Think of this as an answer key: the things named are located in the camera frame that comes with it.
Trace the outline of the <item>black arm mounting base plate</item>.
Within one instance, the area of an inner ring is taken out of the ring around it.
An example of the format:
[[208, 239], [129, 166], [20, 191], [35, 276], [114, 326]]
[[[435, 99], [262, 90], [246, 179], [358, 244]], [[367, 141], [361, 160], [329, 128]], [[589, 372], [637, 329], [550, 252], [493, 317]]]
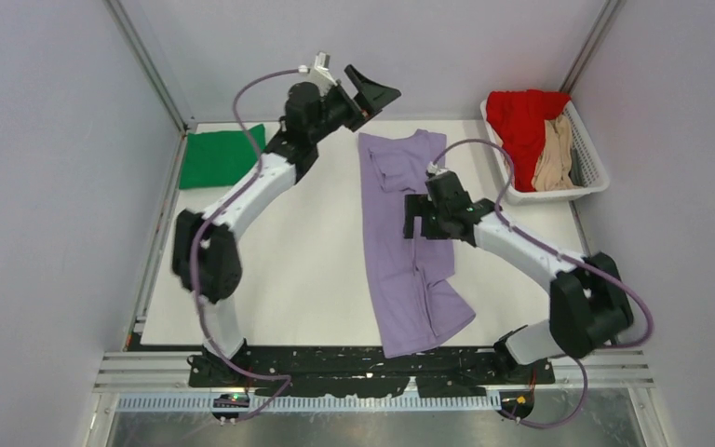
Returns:
[[485, 386], [552, 385], [550, 362], [511, 367], [484, 346], [445, 346], [388, 359], [379, 346], [250, 346], [230, 368], [202, 350], [190, 355], [191, 387], [236, 387], [261, 397], [397, 397], [415, 386], [424, 398], [477, 397]]

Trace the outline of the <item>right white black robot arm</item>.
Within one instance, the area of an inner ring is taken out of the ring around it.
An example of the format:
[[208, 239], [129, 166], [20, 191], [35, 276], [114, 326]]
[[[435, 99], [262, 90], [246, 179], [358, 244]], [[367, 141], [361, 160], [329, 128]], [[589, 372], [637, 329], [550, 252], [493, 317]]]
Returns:
[[504, 259], [548, 294], [547, 319], [493, 345], [494, 369], [503, 380], [518, 382], [540, 359], [582, 359], [633, 324], [610, 256], [584, 257], [548, 246], [514, 224], [497, 203], [472, 200], [453, 171], [428, 175], [425, 188], [404, 198], [405, 238], [462, 241]]

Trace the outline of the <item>lavender purple t-shirt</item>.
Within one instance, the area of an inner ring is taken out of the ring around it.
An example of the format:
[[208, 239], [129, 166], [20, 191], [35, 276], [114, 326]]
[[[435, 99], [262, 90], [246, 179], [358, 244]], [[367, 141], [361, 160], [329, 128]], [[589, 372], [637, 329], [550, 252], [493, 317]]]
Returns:
[[366, 273], [388, 359], [439, 347], [476, 316], [448, 282], [455, 273], [452, 241], [403, 236], [405, 197], [425, 193], [427, 165], [446, 142], [423, 129], [402, 139], [358, 135]]

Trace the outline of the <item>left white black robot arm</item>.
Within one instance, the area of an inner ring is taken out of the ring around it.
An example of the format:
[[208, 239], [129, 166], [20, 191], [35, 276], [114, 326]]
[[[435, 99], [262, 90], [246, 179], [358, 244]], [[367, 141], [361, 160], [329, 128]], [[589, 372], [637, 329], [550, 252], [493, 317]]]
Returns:
[[326, 68], [302, 66], [297, 71], [304, 80], [289, 88], [279, 128], [264, 148], [255, 148], [255, 164], [208, 208], [181, 211], [174, 226], [171, 271], [192, 295], [203, 346], [216, 356], [212, 372], [228, 386], [247, 377], [249, 363], [237, 354], [245, 339], [236, 317], [227, 318], [224, 335], [210, 328], [209, 319], [231, 304], [243, 277], [239, 240], [313, 167], [321, 141], [341, 128], [358, 131], [402, 95], [352, 65], [344, 72], [356, 89], [354, 95]]

